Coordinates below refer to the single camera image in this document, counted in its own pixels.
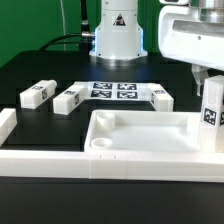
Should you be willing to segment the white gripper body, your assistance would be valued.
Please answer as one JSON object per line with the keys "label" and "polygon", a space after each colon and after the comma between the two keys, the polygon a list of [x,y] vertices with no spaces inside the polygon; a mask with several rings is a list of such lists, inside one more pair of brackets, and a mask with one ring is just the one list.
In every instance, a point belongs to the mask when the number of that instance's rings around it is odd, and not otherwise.
{"label": "white gripper body", "polygon": [[224,71],[224,0],[159,0],[158,45],[166,58]]}

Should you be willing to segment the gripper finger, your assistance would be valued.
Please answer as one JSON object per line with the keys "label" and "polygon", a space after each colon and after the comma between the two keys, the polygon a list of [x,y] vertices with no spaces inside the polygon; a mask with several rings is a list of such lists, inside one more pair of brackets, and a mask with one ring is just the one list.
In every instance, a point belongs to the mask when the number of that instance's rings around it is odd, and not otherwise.
{"label": "gripper finger", "polygon": [[208,68],[204,67],[204,66],[193,64],[191,71],[192,71],[193,77],[194,77],[196,85],[197,85],[197,95],[202,96],[205,79],[209,77]]}

